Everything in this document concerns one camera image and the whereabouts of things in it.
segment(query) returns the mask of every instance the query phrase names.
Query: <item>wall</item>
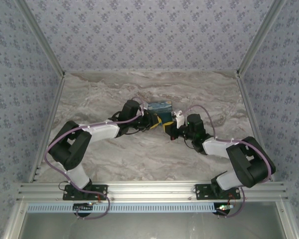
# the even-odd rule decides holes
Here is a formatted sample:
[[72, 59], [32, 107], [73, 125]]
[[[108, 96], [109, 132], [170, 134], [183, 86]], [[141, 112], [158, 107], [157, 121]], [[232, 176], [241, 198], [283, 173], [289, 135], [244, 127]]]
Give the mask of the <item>wall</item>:
[[65, 71], [237, 69], [272, 0], [27, 0]]
[[0, 237], [40, 143], [58, 85], [13, 1], [0, 0]]
[[280, 12], [244, 81], [276, 176], [299, 221], [299, 0]]

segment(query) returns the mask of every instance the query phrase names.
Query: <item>patterned wallpaper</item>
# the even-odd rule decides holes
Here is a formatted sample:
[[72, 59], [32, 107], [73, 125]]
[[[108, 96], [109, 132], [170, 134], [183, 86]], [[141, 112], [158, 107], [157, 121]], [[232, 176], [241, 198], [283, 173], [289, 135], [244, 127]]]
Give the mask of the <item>patterned wallpaper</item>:
[[58, 77], [14, 2], [0, 0], [0, 238], [29, 172]]
[[244, 80], [278, 179], [288, 181], [299, 221], [299, 0], [290, 0]]
[[27, 0], [65, 71], [237, 69], [272, 0]]

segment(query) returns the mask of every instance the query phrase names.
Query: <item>enclosure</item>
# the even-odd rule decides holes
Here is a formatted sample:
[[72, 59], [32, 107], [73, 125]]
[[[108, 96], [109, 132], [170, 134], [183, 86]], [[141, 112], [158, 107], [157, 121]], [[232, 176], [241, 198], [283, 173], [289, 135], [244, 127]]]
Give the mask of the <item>enclosure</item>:
[[[193, 188], [231, 162], [158, 126], [89, 144], [83, 168], [112, 207], [77, 220], [45, 150], [67, 121], [105, 121], [134, 96], [202, 105], [217, 137], [253, 136], [276, 165], [271, 182], [218, 218], [219, 201]], [[96, 234], [299, 238], [299, 0], [0, 1], [0, 238]]]

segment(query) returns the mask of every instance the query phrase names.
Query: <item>floral wallpaper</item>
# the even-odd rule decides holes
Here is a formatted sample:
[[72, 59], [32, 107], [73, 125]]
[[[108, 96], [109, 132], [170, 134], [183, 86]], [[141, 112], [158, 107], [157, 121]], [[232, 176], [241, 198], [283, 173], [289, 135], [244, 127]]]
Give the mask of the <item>floral wallpaper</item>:
[[65, 71], [237, 69], [272, 0], [27, 0]]
[[58, 85], [14, 1], [0, 0], [0, 238], [26, 182]]
[[287, 1], [243, 78], [299, 222], [299, 0]]

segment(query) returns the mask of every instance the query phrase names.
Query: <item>gray marble floor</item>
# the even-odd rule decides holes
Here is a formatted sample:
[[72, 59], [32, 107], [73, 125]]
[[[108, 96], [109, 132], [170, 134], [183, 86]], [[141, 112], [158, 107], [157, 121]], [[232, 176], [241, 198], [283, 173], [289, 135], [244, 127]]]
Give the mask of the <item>gray marble floor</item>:
[[[66, 74], [50, 140], [68, 120], [84, 124], [104, 121], [133, 96], [148, 102], [171, 100], [174, 109], [182, 110], [201, 104], [211, 114], [218, 137], [252, 135], [233, 74], [108, 72]], [[192, 112], [201, 114], [207, 132], [212, 134], [206, 114], [200, 108]], [[231, 169], [228, 159], [198, 154], [181, 138], [170, 141], [162, 127], [90, 144], [83, 166], [93, 181], [210, 180]], [[64, 180], [44, 162], [37, 179]]]

